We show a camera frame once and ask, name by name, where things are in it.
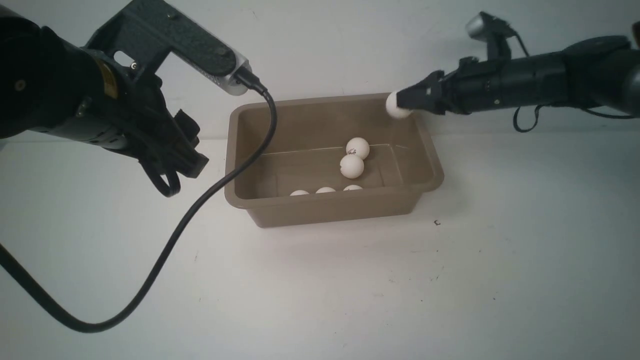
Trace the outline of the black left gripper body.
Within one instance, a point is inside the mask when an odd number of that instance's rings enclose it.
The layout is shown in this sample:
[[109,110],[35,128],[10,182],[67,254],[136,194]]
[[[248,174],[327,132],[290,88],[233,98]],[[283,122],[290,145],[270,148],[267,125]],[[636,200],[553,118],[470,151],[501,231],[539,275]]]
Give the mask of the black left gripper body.
[[87,64],[96,66],[92,88],[80,101],[80,116],[116,129],[126,139],[119,154],[147,162],[160,173],[176,170],[173,141],[180,133],[162,93],[162,80],[135,84],[133,70],[96,50],[83,50]]

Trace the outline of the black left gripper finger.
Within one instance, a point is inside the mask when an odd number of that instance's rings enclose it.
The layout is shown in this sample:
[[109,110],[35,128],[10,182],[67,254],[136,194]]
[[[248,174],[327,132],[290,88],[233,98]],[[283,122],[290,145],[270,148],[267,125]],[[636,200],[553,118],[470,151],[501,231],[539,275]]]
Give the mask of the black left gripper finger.
[[201,128],[183,110],[179,110],[173,117],[174,123],[180,130],[173,141],[174,166],[176,170],[188,178],[198,178],[202,170],[208,164],[209,159],[199,153],[196,147],[200,143],[198,137]]

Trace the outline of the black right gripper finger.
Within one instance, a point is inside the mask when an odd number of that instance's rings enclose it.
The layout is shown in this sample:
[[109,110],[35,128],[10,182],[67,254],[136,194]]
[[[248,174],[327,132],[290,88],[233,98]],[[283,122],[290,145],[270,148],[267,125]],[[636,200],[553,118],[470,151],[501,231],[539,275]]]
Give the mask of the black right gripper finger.
[[445,72],[442,70],[433,71],[420,82],[401,89],[396,93],[397,107],[410,111],[445,113],[446,105],[441,84],[444,76]]

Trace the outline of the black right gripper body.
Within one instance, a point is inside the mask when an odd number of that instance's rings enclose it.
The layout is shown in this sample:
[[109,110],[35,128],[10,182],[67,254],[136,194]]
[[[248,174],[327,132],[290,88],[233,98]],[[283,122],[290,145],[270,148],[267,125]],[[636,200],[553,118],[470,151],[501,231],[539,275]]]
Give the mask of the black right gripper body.
[[559,55],[467,61],[440,83],[448,111],[456,114],[566,101],[566,65]]

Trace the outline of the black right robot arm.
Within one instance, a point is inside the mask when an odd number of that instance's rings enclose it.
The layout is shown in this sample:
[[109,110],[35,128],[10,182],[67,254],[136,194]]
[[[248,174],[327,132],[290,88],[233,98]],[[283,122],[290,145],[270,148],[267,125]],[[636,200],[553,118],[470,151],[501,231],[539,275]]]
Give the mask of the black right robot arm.
[[639,116],[639,50],[624,35],[601,36],[563,50],[513,58],[509,38],[519,38],[509,23],[480,12],[466,25],[471,39],[487,46],[487,59],[469,56],[450,73],[433,71],[400,89],[391,101],[399,109],[476,112],[522,107],[568,107],[592,113],[598,107]]

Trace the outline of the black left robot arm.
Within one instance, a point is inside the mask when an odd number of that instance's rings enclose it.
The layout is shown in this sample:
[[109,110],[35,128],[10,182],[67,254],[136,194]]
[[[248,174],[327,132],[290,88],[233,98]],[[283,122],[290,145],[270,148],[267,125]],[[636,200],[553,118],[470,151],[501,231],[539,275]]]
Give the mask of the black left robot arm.
[[196,150],[199,126],[183,111],[170,114],[162,84],[46,26],[1,16],[2,139],[43,133],[196,178],[208,163]]

